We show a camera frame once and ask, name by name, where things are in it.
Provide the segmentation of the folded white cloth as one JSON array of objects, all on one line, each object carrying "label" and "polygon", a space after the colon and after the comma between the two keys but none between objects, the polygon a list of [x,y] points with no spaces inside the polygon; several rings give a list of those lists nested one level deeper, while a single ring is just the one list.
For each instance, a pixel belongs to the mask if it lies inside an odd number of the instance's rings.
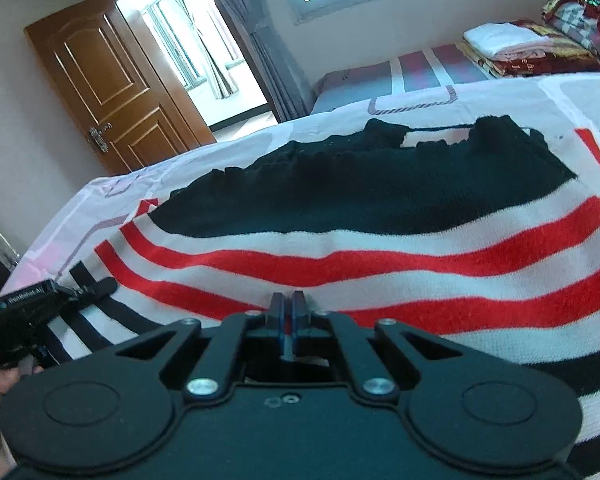
[{"label": "folded white cloth", "polygon": [[463,38],[475,51],[493,61],[542,58],[554,47],[550,37],[512,23],[486,23],[466,30]]}]

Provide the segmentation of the patterned white bed sheet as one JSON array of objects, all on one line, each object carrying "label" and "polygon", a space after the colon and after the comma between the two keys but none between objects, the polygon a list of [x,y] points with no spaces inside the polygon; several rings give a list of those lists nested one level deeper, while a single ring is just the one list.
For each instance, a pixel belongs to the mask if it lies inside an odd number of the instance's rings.
[{"label": "patterned white bed sheet", "polygon": [[[197,148],[121,177],[95,179],[61,208],[24,253],[6,290],[15,292],[45,280],[73,289],[85,287],[66,285],[62,278],[91,249],[132,220],[143,202],[163,202],[212,170],[245,168],[289,142],[311,143],[331,136],[350,136],[374,119],[410,130],[408,145],[415,145],[421,133],[455,142],[483,117],[506,117],[524,130],[539,131],[547,139],[579,128],[600,136],[600,74],[491,80],[373,98],[285,122],[237,141]],[[282,327],[267,325],[250,330],[245,336],[226,396],[211,404],[183,408],[166,438],[137,462],[121,469],[41,469],[12,454],[0,430],[3,446],[15,462],[5,477],[600,479],[600,474],[586,476],[570,463],[583,427],[583,411],[582,426],[568,457],[550,467],[457,467],[429,453],[407,431],[395,406],[365,401],[354,393],[343,366],[336,361],[337,348],[327,332],[308,328],[294,339],[290,328],[293,293],[281,292],[285,297]],[[228,316],[207,324],[190,314],[173,323],[186,318],[194,318],[208,330],[220,326]],[[382,319],[363,326],[352,318],[366,333],[372,332]],[[42,333],[43,347],[35,352],[41,374],[125,342],[60,362],[50,352],[48,327]],[[12,388],[41,374],[21,374]],[[580,403],[577,393],[566,385]]]}]

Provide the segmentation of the striped purple mattress cover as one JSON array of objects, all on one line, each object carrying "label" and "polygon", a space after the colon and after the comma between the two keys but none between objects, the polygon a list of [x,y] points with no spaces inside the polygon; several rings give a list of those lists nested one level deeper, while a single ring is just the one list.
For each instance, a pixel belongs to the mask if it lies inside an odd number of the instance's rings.
[{"label": "striped purple mattress cover", "polygon": [[446,44],[326,74],[317,84],[312,114],[380,96],[489,79],[493,76],[465,53],[464,44]]}]

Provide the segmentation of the striped knit sweater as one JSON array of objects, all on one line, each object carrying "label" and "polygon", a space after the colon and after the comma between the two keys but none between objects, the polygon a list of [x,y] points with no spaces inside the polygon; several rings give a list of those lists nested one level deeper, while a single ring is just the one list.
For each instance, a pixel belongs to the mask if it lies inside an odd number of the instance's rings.
[{"label": "striped knit sweater", "polygon": [[66,362],[197,315],[303,292],[552,374],[577,393],[570,463],[600,474],[600,136],[483,117],[452,142],[371,120],[212,170],[91,249],[62,282],[109,299],[46,330]]}]

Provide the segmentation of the checked red pillow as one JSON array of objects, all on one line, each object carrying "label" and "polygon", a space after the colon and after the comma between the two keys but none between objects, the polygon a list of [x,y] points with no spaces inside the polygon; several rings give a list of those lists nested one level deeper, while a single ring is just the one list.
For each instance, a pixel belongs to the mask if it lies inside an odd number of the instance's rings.
[{"label": "checked red pillow", "polygon": [[600,60],[600,0],[550,0],[542,18]]}]

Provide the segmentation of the brown wooden door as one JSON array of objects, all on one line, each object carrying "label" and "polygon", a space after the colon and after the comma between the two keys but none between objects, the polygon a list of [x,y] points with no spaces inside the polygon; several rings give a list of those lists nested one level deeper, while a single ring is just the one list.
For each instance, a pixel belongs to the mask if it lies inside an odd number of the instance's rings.
[{"label": "brown wooden door", "polygon": [[[136,11],[85,0],[24,30],[65,109],[110,174],[163,162],[215,141]],[[88,129],[110,122],[102,154]]]}]

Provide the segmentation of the grey left curtain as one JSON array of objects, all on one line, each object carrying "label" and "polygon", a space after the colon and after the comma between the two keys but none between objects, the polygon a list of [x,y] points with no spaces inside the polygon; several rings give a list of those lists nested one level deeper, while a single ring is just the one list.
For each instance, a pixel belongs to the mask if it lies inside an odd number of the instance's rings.
[{"label": "grey left curtain", "polygon": [[263,94],[281,122],[310,114],[313,93],[273,24],[266,0],[214,0],[236,29]]}]

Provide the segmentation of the folded red yellow blanket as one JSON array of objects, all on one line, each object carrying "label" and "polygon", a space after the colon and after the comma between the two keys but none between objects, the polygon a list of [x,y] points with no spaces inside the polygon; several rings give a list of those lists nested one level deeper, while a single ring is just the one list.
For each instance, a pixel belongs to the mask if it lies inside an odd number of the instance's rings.
[{"label": "folded red yellow blanket", "polygon": [[466,30],[456,45],[494,77],[600,73],[600,60],[556,29],[519,21]]}]

